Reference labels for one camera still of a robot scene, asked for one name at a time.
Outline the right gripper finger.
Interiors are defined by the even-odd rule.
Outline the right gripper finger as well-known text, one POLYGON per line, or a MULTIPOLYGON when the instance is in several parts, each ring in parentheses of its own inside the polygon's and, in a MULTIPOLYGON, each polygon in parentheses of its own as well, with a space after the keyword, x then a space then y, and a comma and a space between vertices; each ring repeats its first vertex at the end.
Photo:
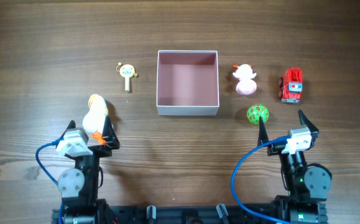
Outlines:
POLYGON ((305 125, 312 134, 318 134, 319 129, 305 116, 302 110, 298 110, 298 117, 301 125, 305 125))
POLYGON ((260 116, 259 117, 259 135, 258 135, 257 145, 260 146, 260 145, 265 144, 267 142, 269 142, 269 137, 267 135, 264 120, 260 116))

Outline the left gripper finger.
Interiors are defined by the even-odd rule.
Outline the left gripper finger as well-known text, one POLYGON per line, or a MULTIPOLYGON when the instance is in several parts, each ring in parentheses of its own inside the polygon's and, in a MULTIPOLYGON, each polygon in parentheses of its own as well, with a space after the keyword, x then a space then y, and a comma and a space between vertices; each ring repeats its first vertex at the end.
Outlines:
POLYGON ((107 146, 118 145, 118 138, 116 136, 116 133, 114 131, 114 126, 109 116, 105 117, 101 138, 104 141, 104 144, 107 146))
POLYGON ((65 133, 69 130, 69 129, 73 129, 76 128, 76 123, 74 122, 74 120, 71 120, 67 126, 67 128, 64 130, 64 132, 62 133, 62 135, 59 137, 59 140, 63 140, 63 137, 65 135, 65 133))

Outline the red toy fire truck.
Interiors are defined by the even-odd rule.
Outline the red toy fire truck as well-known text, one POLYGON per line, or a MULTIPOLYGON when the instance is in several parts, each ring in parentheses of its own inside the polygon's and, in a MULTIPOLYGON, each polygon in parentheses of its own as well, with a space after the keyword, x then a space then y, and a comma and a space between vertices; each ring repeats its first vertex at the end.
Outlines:
POLYGON ((279 97, 283 103, 299 103, 303 90, 302 70, 292 67, 285 71, 279 79, 279 97))

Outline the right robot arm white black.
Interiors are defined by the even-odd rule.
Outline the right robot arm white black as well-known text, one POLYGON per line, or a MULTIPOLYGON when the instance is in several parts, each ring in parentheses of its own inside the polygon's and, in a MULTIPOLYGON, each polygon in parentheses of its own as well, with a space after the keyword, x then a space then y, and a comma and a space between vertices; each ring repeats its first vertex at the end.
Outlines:
POLYGON ((324 202, 333 176, 325 166, 306 162, 303 152, 315 145, 319 129, 302 110, 298 117, 300 126, 289 129, 288 139, 267 146, 268 156, 279 156, 282 182, 288 191, 271 201, 268 214, 290 223, 328 223, 324 202))

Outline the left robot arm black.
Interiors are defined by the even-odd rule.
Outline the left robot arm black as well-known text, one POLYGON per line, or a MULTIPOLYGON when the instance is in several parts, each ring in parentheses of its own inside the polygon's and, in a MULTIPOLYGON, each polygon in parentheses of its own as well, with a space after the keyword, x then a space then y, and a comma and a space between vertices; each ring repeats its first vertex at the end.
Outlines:
POLYGON ((98 198, 103 184, 103 170, 99 160, 111 157, 119 149, 119 141, 109 116, 104 118, 103 142, 88 146, 88 136, 83 128, 71 121, 59 139, 56 149, 73 161, 75 166, 60 174, 57 180, 62 195, 58 223, 119 223, 105 199, 98 198))

